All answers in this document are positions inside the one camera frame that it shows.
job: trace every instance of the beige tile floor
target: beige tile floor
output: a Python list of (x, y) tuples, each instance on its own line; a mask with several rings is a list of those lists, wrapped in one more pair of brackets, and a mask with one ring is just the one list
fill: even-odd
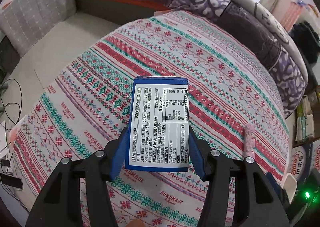
[[(69, 19), (57, 24), (46, 36), (35, 44), (20, 60), (11, 74), (21, 85), (23, 94), (21, 118), (33, 107), (45, 88), (59, 75), (60, 71), (78, 55), (83, 53), (97, 40), (118, 28), (119, 25), (84, 13), (76, 13)], [(3, 102), (20, 103), (20, 91), (14, 81), (2, 96)], [(9, 106), (8, 115), (14, 121), (18, 119), (18, 106)], [(6, 120), (7, 128), (12, 123), (3, 114), (0, 121)], [(294, 135), (295, 117), (287, 119), (290, 138)], [(16, 193), (19, 199), (31, 209), (35, 197), (28, 188)]]

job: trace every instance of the striped tablecloth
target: striped tablecloth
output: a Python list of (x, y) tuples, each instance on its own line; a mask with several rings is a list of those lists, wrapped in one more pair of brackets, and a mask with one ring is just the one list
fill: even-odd
[[(244, 157), (244, 125), (256, 127), (255, 158), (280, 181), (288, 128), (276, 85), (254, 54), (203, 18), (184, 11), (128, 23), (70, 63), (20, 123), (15, 160), (37, 195), (63, 157), (86, 158), (128, 124), (138, 75), (189, 80), (190, 125), (229, 157)], [(230, 181), (230, 224), (235, 181)], [(153, 226), (196, 226), (208, 182), (194, 173), (123, 170), (108, 183), (119, 226), (140, 218)], [(83, 222), (89, 226), (81, 180)]]

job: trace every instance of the smartphone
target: smartphone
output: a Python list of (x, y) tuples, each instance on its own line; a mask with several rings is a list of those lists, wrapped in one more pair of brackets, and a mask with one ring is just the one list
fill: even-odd
[(0, 180), (5, 185), (9, 185), (21, 190), (23, 189), (22, 180), (18, 177), (0, 173)]

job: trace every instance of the pink towel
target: pink towel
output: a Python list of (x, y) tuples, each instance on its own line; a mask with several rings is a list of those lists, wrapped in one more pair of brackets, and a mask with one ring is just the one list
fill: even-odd
[(254, 158), (253, 149), (256, 146), (253, 133), (256, 128), (253, 124), (248, 123), (244, 126), (244, 157), (250, 156)]

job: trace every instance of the product label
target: product label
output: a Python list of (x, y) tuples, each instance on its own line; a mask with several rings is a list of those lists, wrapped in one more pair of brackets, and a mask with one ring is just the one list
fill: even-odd
[(188, 85), (136, 84), (129, 165), (189, 166)]

